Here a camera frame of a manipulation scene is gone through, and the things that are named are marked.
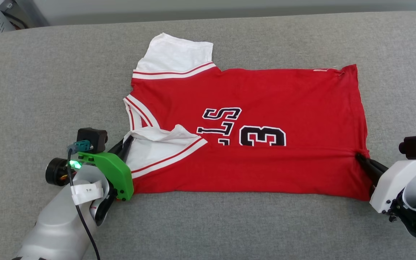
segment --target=white sleeve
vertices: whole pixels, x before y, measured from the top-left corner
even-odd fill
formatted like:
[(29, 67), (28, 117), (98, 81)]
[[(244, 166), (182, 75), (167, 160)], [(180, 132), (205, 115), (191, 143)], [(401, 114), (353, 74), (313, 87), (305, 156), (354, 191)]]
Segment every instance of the white sleeve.
[(185, 72), (211, 61), (213, 43), (193, 42), (162, 33), (150, 41), (136, 71)]

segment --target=gray fabric surface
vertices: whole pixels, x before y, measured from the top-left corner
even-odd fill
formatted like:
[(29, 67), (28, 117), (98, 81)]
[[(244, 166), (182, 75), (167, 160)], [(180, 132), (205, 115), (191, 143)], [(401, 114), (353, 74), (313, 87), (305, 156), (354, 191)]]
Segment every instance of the gray fabric surface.
[[(390, 166), (416, 135), (416, 12), (48, 27), (0, 34), (0, 260), (59, 187), (46, 164), (81, 127), (129, 128), (121, 99), (162, 31), (214, 43), (221, 68), (357, 64), (371, 155)], [(306, 177), (306, 169), (300, 173)], [(416, 244), (367, 202), (322, 195), (137, 195), (95, 236), (103, 259), (414, 259)], [(89, 248), (86, 259), (93, 259)]]

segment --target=white label on cable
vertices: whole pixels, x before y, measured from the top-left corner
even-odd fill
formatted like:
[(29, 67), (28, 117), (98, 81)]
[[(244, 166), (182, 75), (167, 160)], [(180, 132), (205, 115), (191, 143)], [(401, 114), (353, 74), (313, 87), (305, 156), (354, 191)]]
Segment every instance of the white label on cable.
[(75, 205), (80, 205), (104, 196), (102, 182), (96, 181), (90, 184), (79, 184), (71, 186), (71, 197)]

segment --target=black lettering with white outline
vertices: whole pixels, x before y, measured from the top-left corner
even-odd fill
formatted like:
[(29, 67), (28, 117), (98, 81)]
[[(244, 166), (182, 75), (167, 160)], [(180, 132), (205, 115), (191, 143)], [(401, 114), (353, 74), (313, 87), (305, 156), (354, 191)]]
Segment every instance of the black lettering with white outline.
[(207, 108), (203, 113), (203, 118), (206, 120), (218, 120), (224, 117), (224, 114), (229, 113), (224, 117), (227, 120), (237, 120), (242, 109), (239, 107), (223, 107), (219, 110), (214, 108)]
[(267, 137), (274, 137), (274, 141), (269, 142), (269, 146), (287, 146), (285, 132), (276, 127), (244, 125), (240, 129), (239, 136), (241, 145), (255, 146), (255, 142), (267, 143)]
[(223, 121), (221, 125), (224, 126), (224, 129), (197, 127), (197, 133), (198, 134), (203, 134), (203, 133), (221, 134), (221, 135), (224, 135), (225, 137), (228, 137), (231, 134), (234, 123)]
[(223, 145), (229, 145), (230, 144), (229, 139), (224, 139), (224, 138), (218, 138), (218, 143), (222, 143)]

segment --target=gray wall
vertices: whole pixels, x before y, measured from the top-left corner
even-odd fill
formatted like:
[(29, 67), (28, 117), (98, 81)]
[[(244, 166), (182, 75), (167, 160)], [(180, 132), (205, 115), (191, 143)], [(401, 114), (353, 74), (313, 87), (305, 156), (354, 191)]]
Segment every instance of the gray wall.
[(49, 25), (416, 10), (416, 0), (19, 0)]

